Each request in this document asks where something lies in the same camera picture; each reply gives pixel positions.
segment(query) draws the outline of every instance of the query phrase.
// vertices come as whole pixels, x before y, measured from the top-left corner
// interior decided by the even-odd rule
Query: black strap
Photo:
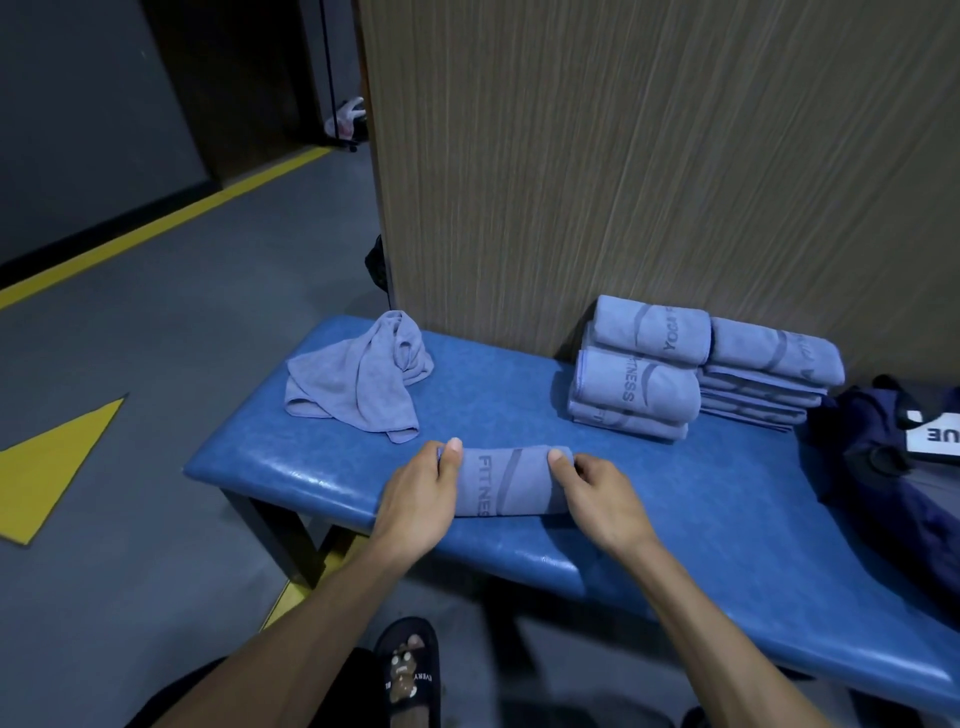
[[[931,423],[944,414],[943,388],[932,384],[897,379],[893,375],[880,375],[874,378],[875,389],[892,389],[897,394],[897,427],[915,429]],[[916,422],[906,416],[909,410],[920,412],[922,422]]]

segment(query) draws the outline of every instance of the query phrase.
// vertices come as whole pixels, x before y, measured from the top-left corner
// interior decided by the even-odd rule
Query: folded towel
[[[792,404],[781,404],[780,402],[775,401],[759,400],[756,397],[741,395],[738,392],[721,392],[702,386],[700,388],[700,400],[702,402],[707,398],[711,400],[723,400],[728,402],[730,405],[752,407],[753,409],[757,409],[761,412],[773,412],[774,414],[783,415],[785,417],[806,417],[805,409],[802,407],[795,407]]]
[[[729,319],[711,321],[710,364],[753,369],[821,387],[843,384],[840,351],[827,339]]]
[[[417,437],[420,423],[406,387],[433,371],[420,329],[403,311],[387,311],[370,330],[287,362],[286,409],[332,417],[394,443]]]
[[[738,374],[731,374],[733,371],[737,371]],[[763,376],[767,379],[776,379],[776,377],[768,375]],[[697,381],[700,382],[701,390],[711,389],[716,392],[743,395],[755,400],[789,404],[804,409],[820,406],[822,396],[827,393],[826,388],[820,388],[815,394],[809,391],[814,389],[813,387],[800,389],[797,385],[791,384],[785,379],[780,379],[783,386],[770,384],[767,381],[756,381],[751,377],[749,370],[732,370],[727,367],[710,367],[709,365],[697,372]]]
[[[710,351],[710,317],[698,308],[601,296],[593,324],[598,344],[664,361],[699,366]]]
[[[557,447],[573,462],[569,448]],[[563,486],[546,461],[548,445],[464,449],[457,478],[457,516],[542,516],[566,513]],[[438,449],[437,456],[443,452]]]
[[[709,407],[703,407],[700,411],[705,415],[724,417],[728,420],[736,420],[737,422],[747,423],[748,425],[758,425],[760,427],[766,427],[767,429],[774,429],[777,432],[790,432],[793,430],[793,425],[777,425],[776,423],[768,423],[765,420],[755,420],[752,417],[738,415],[736,412],[724,412],[722,410],[711,409]]]
[[[605,429],[615,429],[634,435],[659,437],[662,440],[682,440],[686,437],[686,425],[665,423],[651,417],[640,417],[623,409],[594,407],[592,404],[573,399],[573,387],[566,401],[566,411],[573,422],[580,425],[593,425]]]
[[[620,349],[615,349],[614,347],[605,347],[603,344],[597,341],[596,336],[596,327],[592,321],[587,321],[587,325],[584,326],[584,335],[580,338],[580,348],[581,349],[599,349],[601,352],[619,352],[624,353]]]
[[[722,392],[705,390],[702,393],[702,402],[704,409],[731,412],[742,417],[750,418],[751,420],[758,420],[773,425],[793,426],[806,422],[805,409],[787,407],[783,404],[773,404],[771,402],[746,404]]]
[[[692,369],[629,354],[581,349],[573,398],[670,423],[692,422],[700,411],[700,385]]]

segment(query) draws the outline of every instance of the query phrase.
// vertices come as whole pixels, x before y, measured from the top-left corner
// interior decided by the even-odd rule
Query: wooden partition
[[[424,328],[563,355],[607,293],[960,380],[956,3],[357,5]]]

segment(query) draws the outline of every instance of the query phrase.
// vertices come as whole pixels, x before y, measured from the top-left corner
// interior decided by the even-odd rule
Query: yellow arrow marking
[[[321,581],[345,564],[367,542],[367,537],[361,536],[359,533],[352,533],[339,526],[333,526],[333,528],[336,528],[338,533],[333,540],[332,548],[324,557],[324,572],[320,575]],[[280,596],[276,598],[274,608],[270,610],[270,614],[267,615],[260,631],[265,630],[291,609],[299,606],[304,599],[310,596],[311,592],[312,590],[308,587],[302,587],[300,584],[288,581],[283,591],[280,592]]]
[[[0,451],[0,536],[36,535],[123,399]]]

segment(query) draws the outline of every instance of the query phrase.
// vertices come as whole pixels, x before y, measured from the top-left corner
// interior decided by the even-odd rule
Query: hand
[[[409,463],[394,471],[383,489],[371,544],[384,546],[405,569],[437,545],[453,521],[457,474],[464,444],[454,437],[437,463],[436,440],[426,443]]]
[[[574,460],[576,469],[558,449],[547,454],[553,476],[564,487],[570,515],[591,541],[620,562],[634,548],[658,543],[630,478],[610,460],[585,452]]]

